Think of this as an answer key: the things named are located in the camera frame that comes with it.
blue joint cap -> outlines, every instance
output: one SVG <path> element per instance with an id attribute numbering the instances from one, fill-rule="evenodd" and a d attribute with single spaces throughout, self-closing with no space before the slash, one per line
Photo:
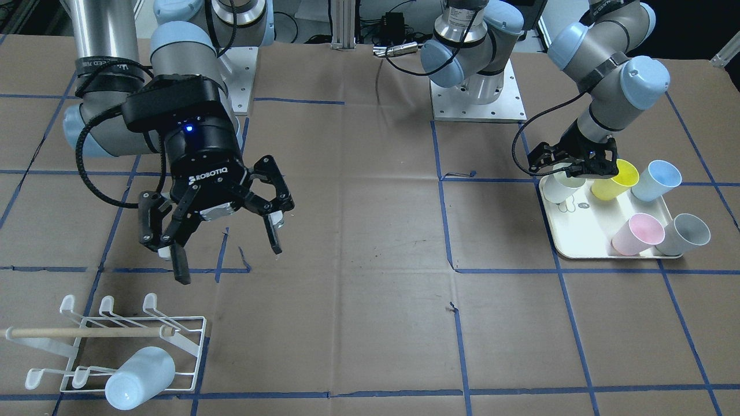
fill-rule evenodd
<path id="1" fill-rule="evenodd" d="M 447 62 L 452 56 L 452 52 L 439 41 L 430 39 L 424 42 L 421 48 L 421 64 L 424 72 L 431 72 Z M 465 72 L 457 61 L 453 59 L 449 65 L 429 76 L 432 82 L 442 88 L 449 88 L 458 85 L 465 80 Z"/>
<path id="2" fill-rule="evenodd" d="M 483 10 L 483 20 L 496 29 L 509 35 L 521 36 L 524 27 L 522 12 L 509 3 L 491 0 Z"/>
<path id="3" fill-rule="evenodd" d="M 645 34 L 645 37 L 637 46 L 641 45 L 642 42 L 644 42 L 645 39 L 650 36 L 650 34 L 653 32 L 653 29 L 655 29 L 656 22 L 655 11 L 653 10 L 653 8 L 642 2 L 640 2 L 640 6 L 642 6 L 642 8 L 645 9 L 645 11 L 647 12 L 647 18 L 649 19 L 650 23 L 647 24 L 647 33 Z"/>
<path id="4" fill-rule="evenodd" d="M 652 107 L 670 84 L 670 73 L 649 56 L 635 56 L 619 74 L 622 92 L 627 100 L 639 110 Z"/>
<path id="5" fill-rule="evenodd" d="M 560 70 L 570 64 L 571 59 L 576 55 L 578 48 L 581 47 L 583 39 L 586 37 L 588 27 L 578 22 L 571 23 L 563 29 L 550 45 L 548 56 Z"/>
<path id="6" fill-rule="evenodd" d="M 260 46 L 270 46 L 275 41 L 275 14 L 273 13 L 272 0 L 267 0 L 265 5 L 265 36 L 262 37 Z"/>
<path id="7" fill-rule="evenodd" d="M 203 7 L 204 0 L 154 0 L 157 24 L 169 21 L 189 21 Z"/>
<path id="8" fill-rule="evenodd" d="M 77 147 L 77 139 L 80 137 L 80 132 L 85 128 L 85 122 L 82 120 L 82 114 L 80 114 L 80 105 L 73 105 L 64 112 L 64 121 L 62 121 L 62 129 L 64 130 L 64 137 L 67 138 L 67 143 L 75 149 Z M 91 156 L 93 158 L 112 158 L 113 155 L 106 152 L 100 144 L 95 140 L 93 135 L 88 134 L 85 138 L 85 145 L 82 147 L 83 156 Z"/>
<path id="9" fill-rule="evenodd" d="M 162 24 L 160 27 L 157 27 L 152 34 L 151 55 L 154 55 L 154 53 L 163 46 L 178 42 L 195 42 L 198 44 L 204 44 L 211 48 L 213 53 L 216 53 L 216 49 L 213 47 L 211 39 L 203 29 L 187 21 L 169 21 Z"/>

wooden rod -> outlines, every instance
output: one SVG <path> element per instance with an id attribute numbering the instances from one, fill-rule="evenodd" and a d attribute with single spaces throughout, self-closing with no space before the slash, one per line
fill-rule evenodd
<path id="1" fill-rule="evenodd" d="M 10 338 L 158 338 L 162 328 L 165 337 L 175 334 L 175 328 L 167 325 L 153 328 L 9 328 L 3 332 Z"/>

white tray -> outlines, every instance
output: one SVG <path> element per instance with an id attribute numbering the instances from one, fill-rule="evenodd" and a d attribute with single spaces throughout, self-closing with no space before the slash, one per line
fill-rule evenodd
<path id="1" fill-rule="evenodd" d="M 539 182 L 540 195 L 542 185 Z M 650 214 L 663 226 L 673 219 L 663 197 L 643 202 L 632 192 L 623 192 L 612 201 L 601 201 L 591 193 L 593 179 L 561 204 L 542 198 L 545 214 L 557 251 L 567 258 L 679 258 L 663 255 L 655 247 L 637 255 L 621 255 L 611 246 L 611 238 L 627 220 L 638 212 Z"/>

blue cup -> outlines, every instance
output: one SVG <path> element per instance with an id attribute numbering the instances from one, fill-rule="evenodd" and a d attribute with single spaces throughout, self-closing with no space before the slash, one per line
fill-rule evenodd
<path id="1" fill-rule="evenodd" d="M 632 195 L 640 201 L 651 202 L 681 184 L 681 173 L 666 161 L 651 161 L 640 174 Z"/>

cup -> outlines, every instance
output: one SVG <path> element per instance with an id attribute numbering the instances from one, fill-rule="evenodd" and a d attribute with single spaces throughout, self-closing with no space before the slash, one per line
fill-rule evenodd
<path id="1" fill-rule="evenodd" d="M 602 201 L 611 201 L 627 189 L 635 186 L 640 179 L 637 169 L 628 161 L 617 159 L 619 173 L 613 178 L 596 179 L 591 185 L 591 193 Z"/>
<path id="2" fill-rule="evenodd" d="M 651 161 L 640 174 L 632 195 L 640 201 L 651 202 L 681 184 L 681 173 L 666 161 Z"/>
<path id="3" fill-rule="evenodd" d="M 665 230 L 655 217 L 638 212 L 611 238 L 611 246 L 621 255 L 636 255 L 642 250 L 660 244 Z"/>
<path id="4" fill-rule="evenodd" d="M 157 346 L 138 350 L 105 383 L 105 398 L 118 410 L 131 410 L 165 390 L 175 379 L 175 362 Z"/>
<path id="5" fill-rule="evenodd" d="M 712 238 L 709 227 L 699 217 L 678 214 L 665 226 L 665 240 L 656 248 L 665 255 L 682 255 L 704 246 Z"/>
<path id="6" fill-rule="evenodd" d="M 553 170 L 566 166 L 570 166 L 570 164 L 557 164 L 553 167 Z M 584 178 L 569 178 L 565 172 L 545 176 L 543 181 L 545 183 L 542 184 L 542 196 L 553 204 L 560 204 L 565 201 L 586 183 Z"/>

